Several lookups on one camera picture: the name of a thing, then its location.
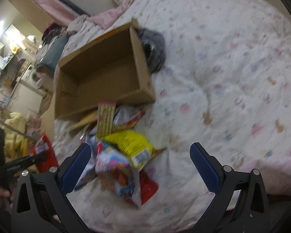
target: yellow snack bag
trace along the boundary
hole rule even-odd
[[[103,140],[117,145],[118,149],[129,157],[133,166],[139,171],[154,152],[153,145],[142,134],[132,130],[124,130],[107,135]]]

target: pink blanket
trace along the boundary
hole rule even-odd
[[[69,23],[75,18],[78,14],[58,0],[32,0],[36,5],[38,5],[42,10],[44,10],[54,21],[61,26],[68,26]]]

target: red package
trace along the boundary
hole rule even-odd
[[[38,161],[35,163],[40,173],[48,171],[52,166],[58,167],[58,162],[55,157],[52,144],[45,133],[42,134],[42,137],[34,146],[34,149],[31,151],[31,155],[33,156],[44,151],[47,153],[47,159],[44,162]]]
[[[151,180],[144,170],[139,172],[141,205],[145,204],[158,190],[158,184]]]

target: bed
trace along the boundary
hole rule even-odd
[[[269,194],[291,194],[291,24],[264,0],[135,0],[111,27],[138,19],[161,32],[165,67],[152,75],[157,100],[135,126],[157,148],[145,170],[157,193],[137,210],[95,179],[67,195],[99,232],[179,232],[210,204],[189,148],[200,142],[235,170],[260,169]],[[78,17],[63,56],[103,34]],[[55,121],[61,163],[79,145],[72,123]],[[237,194],[230,208],[235,205]]]

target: cardboard box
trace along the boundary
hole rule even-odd
[[[55,118],[73,119],[96,108],[100,100],[155,102],[138,28],[133,18],[58,62]]]

